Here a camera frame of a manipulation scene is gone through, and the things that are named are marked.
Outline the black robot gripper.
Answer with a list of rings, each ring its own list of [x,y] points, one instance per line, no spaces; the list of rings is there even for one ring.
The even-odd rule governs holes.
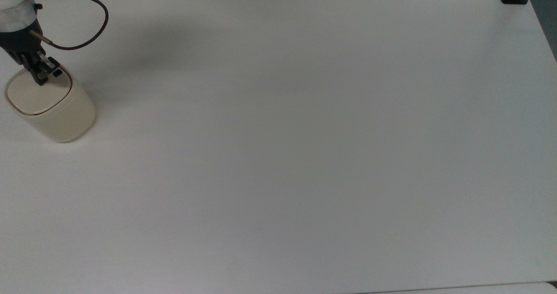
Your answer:
[[[26,66],[36,84],[42,86],[48,80],[48,74],[58,70],[60,64],[45,55],[41,40],[32,36],[31,30],[42,33],[39,22],[34,21],[24,29],[0,33],[0,45],[18,64]]]

